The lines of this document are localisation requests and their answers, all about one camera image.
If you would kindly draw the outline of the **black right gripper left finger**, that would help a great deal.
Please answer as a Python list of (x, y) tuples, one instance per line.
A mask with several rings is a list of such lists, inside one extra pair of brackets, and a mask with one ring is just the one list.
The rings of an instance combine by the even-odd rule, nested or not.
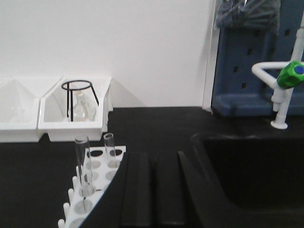
[(152, 194), (149, 156), (130, 153), (123, 195), (121, 227), (152, 225)]

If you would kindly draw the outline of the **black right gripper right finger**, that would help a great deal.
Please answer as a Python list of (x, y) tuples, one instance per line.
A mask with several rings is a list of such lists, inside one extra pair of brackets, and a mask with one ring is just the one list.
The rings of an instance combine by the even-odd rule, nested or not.
[(186, 206), (178, 155), (164, 153), (156, 160), (156, 223), (159, 227), (185, 227)]

